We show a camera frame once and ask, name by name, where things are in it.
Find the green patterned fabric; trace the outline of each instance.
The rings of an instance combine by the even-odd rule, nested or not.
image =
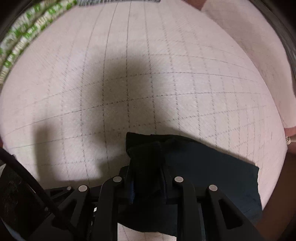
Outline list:
[[[63,12],[69,10],[74,5],[77,4],[77,0],[61,0],[60,2],[54,4],[52,7],[47,9],[45,13],[40,16],[36,22],[30,27],[19,39],[18,43],[14,46],[11,53],[8,55],[4,61],[2,70],[0,72],[0,85],[4,83],[4,80],[9,73],[11,67],[19,57],[19,55],[24,51],[24,49],[29,45],[29,43],[44,30],[48,25],[50,25],[54,19],[60,16]]]
[[[78,5],[88,6],[88,5],[104,4],[109,2],[120,2],[120,1],[127,1],[127,0],[78,0]],[[160,0],[144,0],[144,1],[160,2]]]
[[[57,0],[45,0],[26,10],[10,27],[8,33],[0,43],[0,66],[11,53],[13,46],[20,37],[28,30],[34,21]]]

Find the dark towel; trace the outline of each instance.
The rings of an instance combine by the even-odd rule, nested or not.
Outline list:
[[[218,152],[190,138],[175,135],[141,135],[127,133],[126,151],[133,159],[149,153],[153,147],[178,176],[190,180],[195,186],[215,184],[252,222],[262,216],[258,193],[259,168],[230,155]],[[131,160],[147,165],[149,158]],[[176,236],[176,205],[130,205],[119,213],[119,222],[140,232],[160,232]]]

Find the metal pin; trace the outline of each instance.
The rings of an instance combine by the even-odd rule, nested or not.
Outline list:
[[[175,177],[175,181],[181,183],[184,181],[183,177]]]
[[[209,185],[209,189],[210,189],[211,191],[213,191],[213,192],[215,192],[215,191],[218,190],[218,188],[217,188],[216,185]]]
[[[120,176],[113,177],[113,182],[119,183],[121,180],[122,178]]]
[[[290,137],[286,137],[286,143],[287,145],[290,145],[292,142],[291,138]]]
[[[87,186],[85,185],[81,185],[79,188],[78,188],[78,191],[80,192],[85,192],[87,190]]]

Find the black cloth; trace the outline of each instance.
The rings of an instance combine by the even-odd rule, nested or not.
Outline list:
[[[257,183],[259,168],[252,164],[176,135],[147,136],[128,132],[126,151],[139,181],[146,167],[157,169],[165,161],[176,175],[190,180],[194,186],[215,184],[252,223],[262,216]],[[149,188],[150,195],[157,192],[156,183]],[[177,205],[156,205],[149,200],[129,205],[119,212],[119,223],[140,232],[176,236]]]

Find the black cable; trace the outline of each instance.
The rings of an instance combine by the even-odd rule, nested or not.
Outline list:
[[[44,189],[40,186],[37,180],[19,163],[14,156],[10,155],[3,148],[0,148],[0,160],[11,167],[40,197],[49,210],[67,227],[67,229],[79,240],[86,241],[77,229],[71,224],[71,222],[65,217],[65,215],[54,204],[50,197],[46,194]]]

